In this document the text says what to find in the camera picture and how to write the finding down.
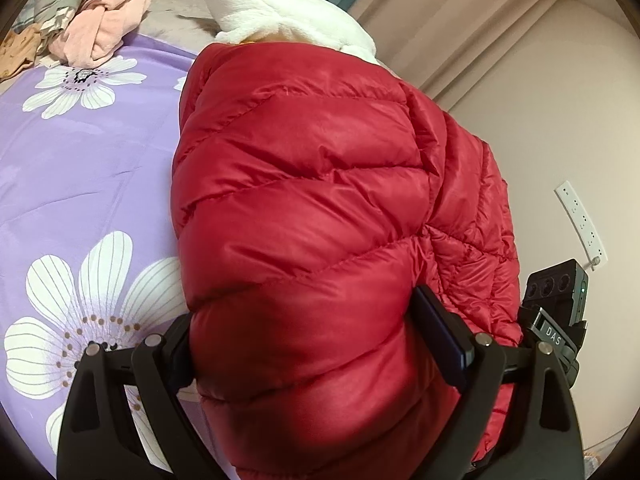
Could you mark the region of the pink garment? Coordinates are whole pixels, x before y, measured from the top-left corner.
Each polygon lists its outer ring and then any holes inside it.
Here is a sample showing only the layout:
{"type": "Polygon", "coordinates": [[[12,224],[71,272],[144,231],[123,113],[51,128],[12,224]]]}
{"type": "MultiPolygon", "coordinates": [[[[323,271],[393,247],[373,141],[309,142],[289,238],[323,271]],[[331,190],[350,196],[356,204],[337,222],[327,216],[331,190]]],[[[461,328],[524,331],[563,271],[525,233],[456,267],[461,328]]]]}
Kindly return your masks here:
{"type": "Polygon", "coordinates": [[[73,68],[98,68],[136,29],[152,0],[84,0],[70,24],[49,44],[49,52],[73,68]]]}

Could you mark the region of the small tan garment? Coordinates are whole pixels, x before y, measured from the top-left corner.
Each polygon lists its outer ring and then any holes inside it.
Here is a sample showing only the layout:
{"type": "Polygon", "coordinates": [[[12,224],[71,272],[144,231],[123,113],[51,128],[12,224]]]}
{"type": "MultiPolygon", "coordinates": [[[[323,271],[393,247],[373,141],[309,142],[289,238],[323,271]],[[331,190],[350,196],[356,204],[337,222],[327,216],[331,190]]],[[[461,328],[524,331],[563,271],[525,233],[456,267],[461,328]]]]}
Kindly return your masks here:
{"type": "Polygon", "coordinates": [[[35,63],[41,42],[40,25],[31,24],[19,34],[10,30],[0,51],[0,80],[11,79],[35,63]]]}

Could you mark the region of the white fleece garment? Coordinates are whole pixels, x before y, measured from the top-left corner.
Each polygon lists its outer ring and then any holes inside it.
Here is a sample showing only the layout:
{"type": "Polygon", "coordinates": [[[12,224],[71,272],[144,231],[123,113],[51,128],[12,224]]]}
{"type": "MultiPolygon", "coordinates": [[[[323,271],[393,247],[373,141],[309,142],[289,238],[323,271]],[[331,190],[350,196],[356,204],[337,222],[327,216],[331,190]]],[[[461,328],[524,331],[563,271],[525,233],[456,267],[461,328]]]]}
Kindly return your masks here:
{"type": "Polygon", "coordinates": [[[375,64],[372,37],[347,12],[326,0],[203,0],[221,44],[292,41],[325,47],[375,64]]]}

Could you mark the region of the red puffer jacket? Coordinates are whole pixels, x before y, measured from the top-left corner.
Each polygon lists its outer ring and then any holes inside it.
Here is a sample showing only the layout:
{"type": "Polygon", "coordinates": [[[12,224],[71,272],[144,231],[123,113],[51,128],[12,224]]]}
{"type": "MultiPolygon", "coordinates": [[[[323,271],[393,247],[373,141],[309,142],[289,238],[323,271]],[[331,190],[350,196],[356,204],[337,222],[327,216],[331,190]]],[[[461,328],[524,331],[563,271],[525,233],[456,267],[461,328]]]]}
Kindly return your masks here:
{"type": "Polygon", "coordinates": [[[198,392],[243,479],[405,479],[457,403],[407,309],[429,287],[516,346],[489,145],[334,50],[212,44],[180,99],[172,224],[198,392]]]}

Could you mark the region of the white wall power strip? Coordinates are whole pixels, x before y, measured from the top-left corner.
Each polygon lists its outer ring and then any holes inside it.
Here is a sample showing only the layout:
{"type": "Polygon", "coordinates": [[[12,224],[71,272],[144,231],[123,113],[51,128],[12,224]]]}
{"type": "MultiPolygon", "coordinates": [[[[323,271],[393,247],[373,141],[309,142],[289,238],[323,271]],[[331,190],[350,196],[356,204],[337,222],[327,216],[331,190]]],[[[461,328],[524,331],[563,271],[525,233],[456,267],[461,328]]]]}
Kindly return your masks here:
{"type": "Polygon", "coordinates": [[[584,248],[588,259],[588,268],[591,270],[602,268],[608,263],[608,255],[597,228],[573,185],[570,184],[570,181],[564,181],[554,192],[570,219],[570,223],[574,226],[582,248],[584,248]]]}

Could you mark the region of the beige curtain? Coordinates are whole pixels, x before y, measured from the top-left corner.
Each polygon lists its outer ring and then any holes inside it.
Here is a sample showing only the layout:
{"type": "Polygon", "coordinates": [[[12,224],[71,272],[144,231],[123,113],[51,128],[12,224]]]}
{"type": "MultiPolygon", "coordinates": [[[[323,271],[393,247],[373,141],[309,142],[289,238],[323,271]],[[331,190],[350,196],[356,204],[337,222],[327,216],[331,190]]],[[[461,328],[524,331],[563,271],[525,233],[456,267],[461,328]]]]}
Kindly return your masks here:
{"type": "Polygon", "coordinates": [[[357,0],[378,60],[453,107],[558,0],[357,0]]]}

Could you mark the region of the purple floral bed sheet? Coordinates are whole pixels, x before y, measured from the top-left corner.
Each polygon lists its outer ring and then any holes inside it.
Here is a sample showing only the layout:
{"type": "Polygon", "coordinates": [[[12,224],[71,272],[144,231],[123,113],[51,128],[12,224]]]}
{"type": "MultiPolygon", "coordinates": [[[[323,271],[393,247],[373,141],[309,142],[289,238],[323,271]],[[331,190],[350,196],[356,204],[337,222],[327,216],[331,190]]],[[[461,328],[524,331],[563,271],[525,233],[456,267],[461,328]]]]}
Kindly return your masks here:
{"type": "MultiPolygon", "coordinates": [[[[58,478],[66,402],[89,344],[134,348],[190,316],[169,191],[193,61],[134,35],[100,68],[36,68],[3,93],[3,478],[58,478]]],[[[232,479],[194,379],[179,402],[232,479]]],[[[125,391],[146,457],[168,470],[138,389],[125,391]]]]}

